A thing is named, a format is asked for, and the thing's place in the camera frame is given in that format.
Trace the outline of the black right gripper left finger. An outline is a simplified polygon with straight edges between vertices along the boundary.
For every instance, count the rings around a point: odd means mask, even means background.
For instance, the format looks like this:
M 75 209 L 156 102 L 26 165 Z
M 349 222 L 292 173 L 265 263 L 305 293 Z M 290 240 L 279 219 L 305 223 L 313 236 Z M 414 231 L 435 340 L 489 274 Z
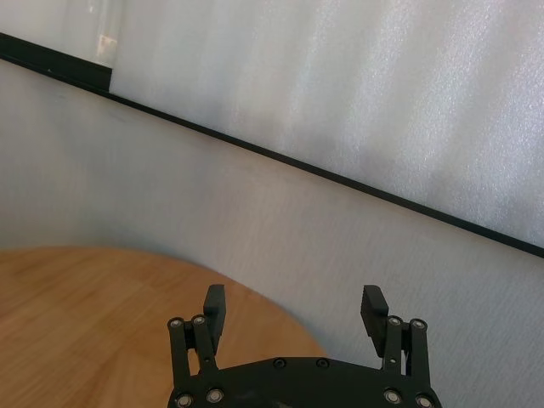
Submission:
M 218 370 L 215 360 L 219 340 L 224 329 L 226 297 L 224 285 L 211 285 L 200 314 L 190 320 L 173 317 L 167 323 L 174 381 L 187 381 L 190 377 L 188 352 L 191 349 L 199 362 L 199 375 Z

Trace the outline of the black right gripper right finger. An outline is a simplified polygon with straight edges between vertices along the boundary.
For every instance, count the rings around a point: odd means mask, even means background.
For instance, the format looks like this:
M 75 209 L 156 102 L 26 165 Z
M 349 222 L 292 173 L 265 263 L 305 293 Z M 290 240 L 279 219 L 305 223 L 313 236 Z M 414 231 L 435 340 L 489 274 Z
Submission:
M 402 374 L 401 357 L 405 356 L 405 375 L 430 377 L 428 360 L 428 324 L 421 319 L 403 321 L 389 313 L 388 304 L 379 286 L 365 285 L 360 315 L 382 370 Z

